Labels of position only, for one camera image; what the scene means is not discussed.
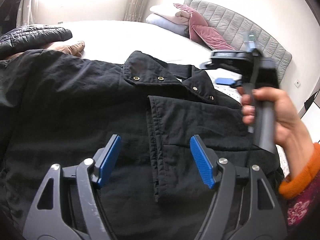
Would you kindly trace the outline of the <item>right forearm orange cuff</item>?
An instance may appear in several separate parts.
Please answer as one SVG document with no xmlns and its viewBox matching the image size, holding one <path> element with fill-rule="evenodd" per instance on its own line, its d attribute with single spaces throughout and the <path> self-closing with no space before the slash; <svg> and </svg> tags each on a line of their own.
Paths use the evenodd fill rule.
<svg viewBox="0 0 320 240">
<path fill-rule="evenodd" d="M 296 178 L 287 176 L 279 193 L 287 201 L 287 226 L 297 227 L 319 204 L 319 144 L 314 143 L 311 159 Z"/>
</svg>

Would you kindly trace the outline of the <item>right hand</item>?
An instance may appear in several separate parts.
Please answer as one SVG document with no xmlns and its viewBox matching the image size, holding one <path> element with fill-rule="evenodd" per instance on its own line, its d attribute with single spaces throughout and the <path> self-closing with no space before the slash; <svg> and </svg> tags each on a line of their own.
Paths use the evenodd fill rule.
<svg viewBox="0 0 320 240">
<path fill-rule="evenodd" d="M 295 179 L 307 165 L 314 152 L 314 145 L 306 126 L 284 90 L 261 87 L 252 90 L 252 95 L 259 101 L 274 102 L 276 113 L 274 143 L 283 148 L 289 166 L 290 178 Z"/>
</svg>

